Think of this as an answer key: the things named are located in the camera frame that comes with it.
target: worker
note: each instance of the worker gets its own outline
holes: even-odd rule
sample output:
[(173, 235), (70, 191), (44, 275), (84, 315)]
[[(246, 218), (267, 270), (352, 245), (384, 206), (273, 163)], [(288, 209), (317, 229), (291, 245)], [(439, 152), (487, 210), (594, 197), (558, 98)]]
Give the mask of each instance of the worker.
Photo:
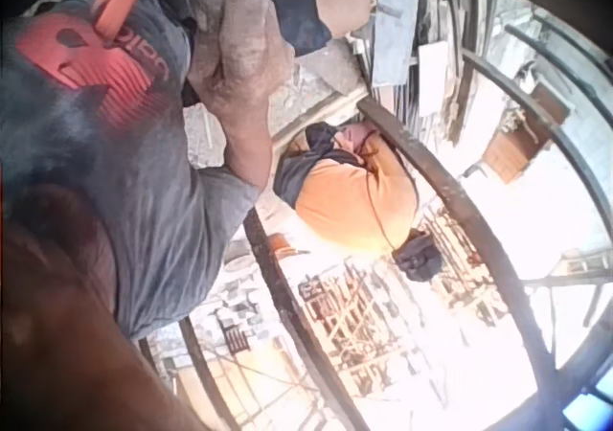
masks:
[[(291, 73), (270, 0), (225, 0), (216, 44), (138, 0), (113, 42), (93, 0), (5, 21), (2, 409), (8, 429), (203, 429), (129, 342), (188, 315), (269, 177)], [(186, 76), (227, 140), (187, 159)]]
[(347, 252), (391, 254), (416, 282), (441, 271), (434, 239), (413, 228), (415, 183), (368, 122), (309, 125), (280, 159), (273, 190), (316, 234)]

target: red logo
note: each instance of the red logo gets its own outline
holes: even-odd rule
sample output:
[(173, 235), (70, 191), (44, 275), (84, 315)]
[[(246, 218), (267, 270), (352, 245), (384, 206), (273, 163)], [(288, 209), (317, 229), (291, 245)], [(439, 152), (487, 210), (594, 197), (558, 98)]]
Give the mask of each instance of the red logo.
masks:
[(105, 86), (100, 113), (114, 129), (126, 129), (167, 104), (168, 64), (128, 27), (109, 44), (86, 21), (49, 13), (32, 22), (16, 47), (71, 89)]

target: wooden plank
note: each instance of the wooden plank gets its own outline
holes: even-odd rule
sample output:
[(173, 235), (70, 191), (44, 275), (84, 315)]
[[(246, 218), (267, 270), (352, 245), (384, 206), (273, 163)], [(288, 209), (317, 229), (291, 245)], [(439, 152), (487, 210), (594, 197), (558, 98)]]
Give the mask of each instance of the wooden plank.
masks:
[(375, 16), (373, 86), (405, 84), (417, 23), (419, 0), (377, 0), (401, 17), (378, 11)]

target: orange hose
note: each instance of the orange hose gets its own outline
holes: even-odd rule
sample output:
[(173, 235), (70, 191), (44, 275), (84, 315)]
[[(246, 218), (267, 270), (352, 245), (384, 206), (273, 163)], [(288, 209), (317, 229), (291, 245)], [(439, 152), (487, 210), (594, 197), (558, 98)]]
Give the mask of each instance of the orange hose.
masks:
[(136, 0), (109, 0), (94, 25), (96, 32), (103, 38), (114, 40), (135, 2)]

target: orange shirt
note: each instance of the orange shirt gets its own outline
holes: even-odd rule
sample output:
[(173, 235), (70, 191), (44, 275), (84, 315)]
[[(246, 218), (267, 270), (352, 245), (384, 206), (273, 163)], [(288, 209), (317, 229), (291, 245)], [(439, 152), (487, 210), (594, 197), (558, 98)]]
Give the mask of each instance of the orange shirt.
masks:
[[(336, 146), (347, 149), (342, 138)], [(296, 212), (328, 241), (353, 252), (387, 254), (408, 238), (417, 194), (379, 135), (369, 137), (358, 156), (366, 169), (329, 159), (317, 163), (302, 187)]]

